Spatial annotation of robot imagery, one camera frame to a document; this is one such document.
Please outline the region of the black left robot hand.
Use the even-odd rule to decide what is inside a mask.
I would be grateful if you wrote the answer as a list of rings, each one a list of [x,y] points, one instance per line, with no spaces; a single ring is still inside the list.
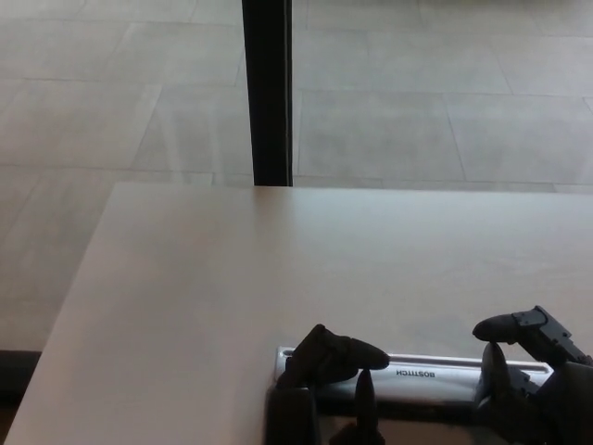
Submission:
[[[266,444],[320,444],[322,433],[317,392],[356,377],[356,421],[342,427],[331,444],[384,444],[372,382],[372,370],[384,370],[390,358],[383,350],[354,337],[339,336],[315,325],[288,358],[284,372],[266,401]]]

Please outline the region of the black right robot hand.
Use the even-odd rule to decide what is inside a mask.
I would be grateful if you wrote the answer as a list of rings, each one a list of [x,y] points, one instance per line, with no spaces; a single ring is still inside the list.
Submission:
[[[481,424],[509,444],[592,442],[592,356],[541,306],[473,328],[486,343],[473,396]]]

